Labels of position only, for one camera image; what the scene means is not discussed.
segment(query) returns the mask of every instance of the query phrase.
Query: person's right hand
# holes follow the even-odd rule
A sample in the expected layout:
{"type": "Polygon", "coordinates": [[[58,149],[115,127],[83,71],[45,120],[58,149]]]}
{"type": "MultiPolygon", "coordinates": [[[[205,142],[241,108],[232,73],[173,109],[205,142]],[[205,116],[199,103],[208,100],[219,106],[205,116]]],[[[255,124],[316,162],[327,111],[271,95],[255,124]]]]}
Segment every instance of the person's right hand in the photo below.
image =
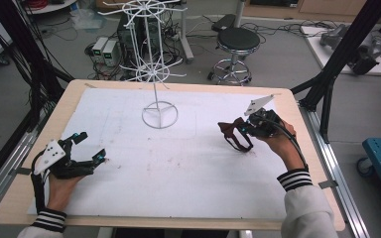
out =
{"type": "MultiPolygon", "coordinates": [[[[282,125],[296,138],[293,125],[284,120],[282,120],[282,125]]],[[[295,145],[281,130],[278,130],[277,134],[271,137],[257,137],[257,139],[266,142],[271,150],[281,157],[288,171],[305,167],[295,145]]]]}

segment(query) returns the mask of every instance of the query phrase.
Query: sleeve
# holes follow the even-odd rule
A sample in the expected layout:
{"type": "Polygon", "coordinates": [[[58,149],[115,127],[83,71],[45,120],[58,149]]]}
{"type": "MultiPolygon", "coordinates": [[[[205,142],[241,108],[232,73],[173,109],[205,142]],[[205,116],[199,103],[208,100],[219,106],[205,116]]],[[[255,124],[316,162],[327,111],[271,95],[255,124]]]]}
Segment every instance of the sleeve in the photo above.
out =
{"type": "Polygon", "coordinates": [[[20,232],[18,238],[63,238],[65,219],[63,212],[44,209],[31,226],[20,232]]]}
{"type": "Polygon", "coordinates": [[[283,238],[337,238],[333,212],[323,191],[313,186],[308,170],[289,171],[277,178],[287,194],[287,216],[281,227],[283,238]]]}

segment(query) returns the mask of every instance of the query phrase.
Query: striped cuff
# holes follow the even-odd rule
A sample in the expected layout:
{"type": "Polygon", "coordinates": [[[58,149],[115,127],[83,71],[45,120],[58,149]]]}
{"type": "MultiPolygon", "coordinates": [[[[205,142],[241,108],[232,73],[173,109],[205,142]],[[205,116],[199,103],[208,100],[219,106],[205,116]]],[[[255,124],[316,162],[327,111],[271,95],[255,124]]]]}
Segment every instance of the striped cuff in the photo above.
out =
{"type": "Polygon", "coordinates": [[[307,169],[296,169],[280,175],[277,180],[285,191],[304,185],[313,185],[311,175],[307,169]]]}
{"type": "Polygon", "coordinates": [[[39,213],[32,226],[63,233],[65,219],[65,213],[45,208],[39,213]]]}

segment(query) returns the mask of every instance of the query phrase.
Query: desk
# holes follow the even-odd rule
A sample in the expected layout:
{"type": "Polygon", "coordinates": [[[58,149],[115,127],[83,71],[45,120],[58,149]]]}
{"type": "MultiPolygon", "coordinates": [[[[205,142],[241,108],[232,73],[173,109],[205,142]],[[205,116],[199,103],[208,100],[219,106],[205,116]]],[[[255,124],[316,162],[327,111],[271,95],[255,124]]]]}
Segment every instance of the desk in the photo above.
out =
{"type": "MultiPolygon", "coordinates": [[[[288,89],[260,88],[220,85],[197,85],[197,84],[168,84],[171,91],[183,92],[212,92],[212,93],[237,93],[237,94],[277,94],[275,106],[282,112],[281,117],[291,122],[298,131],[298,141],[301,149],[310,165],[310,171],[314,184],[326,180],[323,169],[318,160],[317,152],[310,138],[308,129],[301,116],[296,100],[288,89]]],[[[78,104],[82,92],[86,88],[119,88],[139,89],[142,83],[75,80],[69,84],[60,103],[50,117],[42,134],[36,141],[32,151],[26,159],[23,168],[29,168],[33,157],[42,150],[50,139],[60,138],[73,111],[78,104]]],[[[162,86],[158,87],[162,95],[162,86]]],[[[331,190],[324,190],[328,201],[335,213],[335,229],[343,230],[345,227],[341,213],[331,190]]],[[[3,200],[0,203],[0,224],[31,224],[36,216],[28,215],[27,210],[31,204],[33,188],[30,177],[16,175],[3,200]]],[[[160,227],[160,228],[210,228],[210,229],[236,229],[236,230],[279,230],[281,221],[269,219],[216,219],[216,218],[154,218],[154,217],[106,217],[106,216],[70,216],[66,225],[83,226],[111,226],[111,227],[160,227]]]]}

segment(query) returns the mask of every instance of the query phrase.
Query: power supply box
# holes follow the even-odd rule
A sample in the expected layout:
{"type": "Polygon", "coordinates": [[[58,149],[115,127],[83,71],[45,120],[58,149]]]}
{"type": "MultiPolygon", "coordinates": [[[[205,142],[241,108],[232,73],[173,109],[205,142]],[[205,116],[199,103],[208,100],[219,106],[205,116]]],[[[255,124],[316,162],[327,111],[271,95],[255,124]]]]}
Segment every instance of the power supply box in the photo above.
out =
{"type": "Polygon", "coordinates": [[[120,63],[120,51],[116,40],[109,40],[103,50],[106,66],[116,66],[120,63]]]}
{"type": "Polygon", "coordinates": [[[92,54],[94,55],[95,62],[104,63],[103,50],[108,40],[109,39],[106,37],[100,37],[94,47],[92,47],[92,54]]]}

